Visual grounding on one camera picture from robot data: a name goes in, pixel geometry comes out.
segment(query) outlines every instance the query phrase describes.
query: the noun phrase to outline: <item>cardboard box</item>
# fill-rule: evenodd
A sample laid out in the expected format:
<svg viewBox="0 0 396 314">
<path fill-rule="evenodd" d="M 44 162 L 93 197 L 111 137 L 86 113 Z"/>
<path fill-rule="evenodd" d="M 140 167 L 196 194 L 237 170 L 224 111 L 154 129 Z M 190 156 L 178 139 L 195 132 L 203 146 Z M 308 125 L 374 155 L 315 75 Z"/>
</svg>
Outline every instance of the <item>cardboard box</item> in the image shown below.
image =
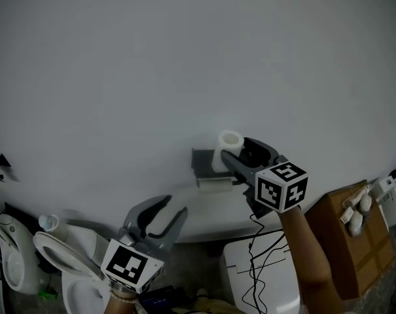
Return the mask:
<svg viewBox="0 0 396 314">
<path fill-rule="evenodd" d="M 330 192 L 307 213 L 314 235 L 329 259 L 336 289 L 343 300 L 362 296 L 391 267 L 395 255 L 386 224 L 375 199 L 362 234 L 349 235 L 340 217 L 342 202 L 367 184 L 359 184 Z"/>
</svg>

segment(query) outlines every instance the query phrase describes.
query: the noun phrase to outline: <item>bracelet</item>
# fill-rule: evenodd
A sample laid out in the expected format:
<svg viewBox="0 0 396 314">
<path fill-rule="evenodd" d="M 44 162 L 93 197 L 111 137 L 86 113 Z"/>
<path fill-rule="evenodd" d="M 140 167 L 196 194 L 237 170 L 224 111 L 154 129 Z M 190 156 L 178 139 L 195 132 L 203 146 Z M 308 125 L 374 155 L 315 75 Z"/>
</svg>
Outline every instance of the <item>bracelet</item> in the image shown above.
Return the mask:
<svg viewBox="0 0 396 314">
<path fill-rule="evenodd" d="M 114 299 L 117 299 L 121 302 L 125 302 L 126 304 L 136 304 L 138 299 L 125 299 L 125 298 L 121 298 L 120 296 L 117 296 L 115 293 L 113 293 L 113 291 L 111 290 L 111 297 Z"/>
</svg>

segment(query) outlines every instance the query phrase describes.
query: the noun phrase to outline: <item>white toilet bowl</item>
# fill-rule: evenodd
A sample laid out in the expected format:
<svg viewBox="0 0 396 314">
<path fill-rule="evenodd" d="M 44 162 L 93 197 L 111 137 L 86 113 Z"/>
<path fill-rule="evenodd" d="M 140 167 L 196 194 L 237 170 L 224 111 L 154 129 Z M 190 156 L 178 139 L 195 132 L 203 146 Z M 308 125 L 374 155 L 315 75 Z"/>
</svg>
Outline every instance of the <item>white toilet bowl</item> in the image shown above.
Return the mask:
<svg viewBox="0 0 396 314">
<path fill-rule="evenodd" d="M 7 214 L 0 214 L 0 249 L 3 273 L 12 290 L 38 294 L 48 286 L 50 276 L 38 267 L 32 234 Z"/>
<path fill-rule="evenodd" d="M 37 232 L 37 250 L 62 271 L 62 293 L 69 314 L 103 314 L 110 298 L 109 280 L 100 271 L 109 242 L 95 231 L 65 225 L 62 241 Z"/>
</svg>

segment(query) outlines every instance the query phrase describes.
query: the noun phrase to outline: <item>black cable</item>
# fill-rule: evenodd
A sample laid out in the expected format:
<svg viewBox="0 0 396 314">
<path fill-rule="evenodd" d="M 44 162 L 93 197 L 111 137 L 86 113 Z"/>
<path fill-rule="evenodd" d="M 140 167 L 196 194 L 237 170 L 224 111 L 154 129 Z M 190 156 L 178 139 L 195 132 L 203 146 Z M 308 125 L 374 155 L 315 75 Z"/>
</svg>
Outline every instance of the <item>black cable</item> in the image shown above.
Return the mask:
<svg viewBox="0 0 396 314">
<path fill-rule="evenodd" d="M 255 216 L 255 215 L 254 215 L 254 214 L 250 215 L 250 220 L 252 220 L 254 223 L 258 224 L 258 225 L 261 226 L 262 228 L 253 236 L 253 239 L 252 239 L 251 243 L 249 244 L 249 254 L 250 254 L 250 256 L 251 256 L 251 259 L 250 259 L 249 276 L 250 276 L 250 278 L 253 279 L 253 286 L 250 287 L 250 288 L 247 290 L 247 292 L 242 296 L 242 302 L 244 302 L 245 304 L 250 305 L 251 307 L 255 308 L 255 309 L 259 312 L 259 314 L 267 314 L 268 308 L 266 307 L 266 305 L 264 304 L 264 302 L 261 300 L 261 294 L 262 294 L 264 288 L 266 287 L 266 283 L 265 283 L 263 280 L 260 280 L 260 279 L 259 279 L 259 276 L 261 275 L 262 270 L 263 270 L 263 268 L 265 267 L 266 261 L 268 260 L 269 256 L 272 254 L 272 252 L 274 252 L 274 251 L 276 251 L 276 250 L 281 250 L 281 249 L 285 248 L 288 244 L 286 244 L 286 245 L 284 245 L 283 247 L 280 247 L 280 248 L 275 248 L 275 249 L 273 249 L 273 250 L 268 254 L 268 256 L 264 259 L 264 262 L 263 262 L 263 265 L 262 265 L 262 267 L 261 267 L 261 270 L 259 271 L 259 274 L 258 274 L 257 277 L 256 277 L 256 271 L 255 271 L 255 263 L 254 263 L 254 260 L 255 260 L 256 258 L 262 256 L 263 254 L 267 253 L 271 248 L 275 247 L 275 246 L 285 237 L 285 234 L 282 234 L 282 236 L 281 236 L 273 245 L 271 245 L 269 248 L 267 248 L 265 251 L 263 251 L 262 253 L 258 254 L 257 256 L 253 256 L 253 254 L 251 253 L 251 248 L 252 248 L 252 246 L 253 246 L 253 244 L 254 244 L 254 242 L 255 242 L 256 237 L 264 230 L 264 225 L 261 224 L 261 223 L 259 223 L 259 222 L 257 222 L 256 220 L 253 220 L 253 219 L 252 219 L 253 216 Z M 259 298 L 260 303 L 263 305 L 264 311 L 261 311 L 261 309 L 259 308 L 259 305 L 258 305 L 258 303 L 257 303 L 257 300 L 256 300 L 256 288 L 257 288 L 257 283 L 258 283 L 258 282 L 261 282 L 261 283 L 263 284 L 262 290 L 259 292 L 259 294 L 257 295 L 257 297 Z M 254 306 L 254 305 L 252 305 L 252 304 L 250 304 L 249 302 L 246 302 L 246 301 L 244 300 L 244 297 L 245 297 L 245 296 L 247 295 L 247 293 L 249 293 L 252 289 L 253 289 L 253 300 L 254 300 L 256 306 Z"/>
</svg>

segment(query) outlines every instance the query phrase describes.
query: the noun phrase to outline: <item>white wall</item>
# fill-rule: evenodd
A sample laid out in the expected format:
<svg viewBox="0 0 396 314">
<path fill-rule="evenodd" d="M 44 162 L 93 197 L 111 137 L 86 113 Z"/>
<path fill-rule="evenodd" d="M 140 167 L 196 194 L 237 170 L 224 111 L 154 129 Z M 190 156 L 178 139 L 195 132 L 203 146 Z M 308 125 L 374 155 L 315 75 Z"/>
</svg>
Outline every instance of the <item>white wall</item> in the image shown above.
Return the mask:
<svg viewBox="0 0 396 314">
<path fill-rule="evenodd" d="M 169 193 L 151 228 L 187 205 L 180 240 L 244 234 L 243 188 L 199 196 L 190 169 L 224 128 L 308 170 L 306 208 L 392 169 L 396 0 L 0 0 L 15 206 L 116 229 Z"/>
</svg>

